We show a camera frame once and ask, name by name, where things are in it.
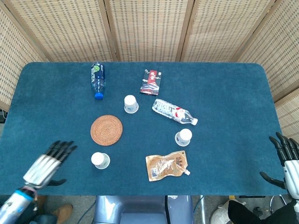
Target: food pouch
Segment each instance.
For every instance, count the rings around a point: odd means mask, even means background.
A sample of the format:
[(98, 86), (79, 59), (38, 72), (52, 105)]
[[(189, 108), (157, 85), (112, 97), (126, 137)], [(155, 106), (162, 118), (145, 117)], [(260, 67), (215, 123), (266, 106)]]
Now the food pouch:
[(145, 157), (149, 181), (158, 181), (166, 176), (189, 175), (185, 151), (170, 153), (169, 155), (149, 155)]

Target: round woven coaster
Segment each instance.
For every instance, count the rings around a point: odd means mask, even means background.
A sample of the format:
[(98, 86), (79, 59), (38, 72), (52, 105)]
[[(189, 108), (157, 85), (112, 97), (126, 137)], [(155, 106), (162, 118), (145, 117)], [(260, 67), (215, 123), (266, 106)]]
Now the round woven coaster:
[(104, 115), (96, 119), (90, 129), (92, 139), (102, 146), (116, 143), (122, 134), (121, 121), (112, 115)]

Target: wicker partition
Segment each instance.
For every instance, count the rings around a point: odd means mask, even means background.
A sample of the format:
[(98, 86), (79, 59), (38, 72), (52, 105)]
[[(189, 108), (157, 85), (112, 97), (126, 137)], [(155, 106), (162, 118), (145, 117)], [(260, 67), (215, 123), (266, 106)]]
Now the wicker partition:
[(112, 61), (97, 0), (6, 1), (49, 55), (51, 61)]
[(283, 134), (299, 142), (299, 89), (279, 100), (275, 106)]
[(121, 61), (175, 61), (188, 0), (106, 0)]
[(181, 60), (229, 61), (271, 0), (199, 0)]
[(9, 110), (22, 68), (44, 61), (0, 5), (0, 109)]
[(275, 101), (299, 87), (299, 1), (280, 2), (239, 60), (264, 67)]

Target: water bottle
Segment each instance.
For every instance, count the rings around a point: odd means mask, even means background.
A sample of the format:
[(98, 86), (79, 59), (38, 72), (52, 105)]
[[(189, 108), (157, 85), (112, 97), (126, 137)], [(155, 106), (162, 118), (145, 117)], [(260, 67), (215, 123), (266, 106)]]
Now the water bottle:
[(166, 116), (170, 119), (173, 119), (181, 124), (197, 124), (197, 119), (193, 118), (189, 111), (184, 110), (178, 106), (175, 106), (171, 103), (168, 103), (161, 99), (156, 99), (152, 109), (162, 114), (163, 116)]
[(104, 65), (96, 62), (91, 66), (92, 90), (96, 99), (103, 99), (105, 91), (105, 70)]

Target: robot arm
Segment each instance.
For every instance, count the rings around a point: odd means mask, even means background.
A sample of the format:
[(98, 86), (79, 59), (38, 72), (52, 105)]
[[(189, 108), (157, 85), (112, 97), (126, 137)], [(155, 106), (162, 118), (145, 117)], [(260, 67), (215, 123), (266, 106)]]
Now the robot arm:
[(288, 139), (278, 132), (276, 132), (276, 136), (280, 142), (273, 137), (269, 138), (277, 150), (278, 158), (284, 170), (285, 181), (270, 178), (264, 172), (260, 172), (260, 174), (267, 182), (288, 190), (288, 193), (296, 200), (294, 210), (299, 223), (299, 144), (294, 139)]
[(72, 143), (73, 141), (64, 141), (62, 143), (56, 141), (49, 147), (45, 154), (38, 157), (23, 176), (25, 186), (17, 189), (0, 208), (0, 224), (15, 223), (28, 205), (36, 200), (37, 190), (46, 186), (58, 186), (66, 181), (66, 179), (52, 181), (51, 177), (69, 154), (77, 147), (71, 147)]

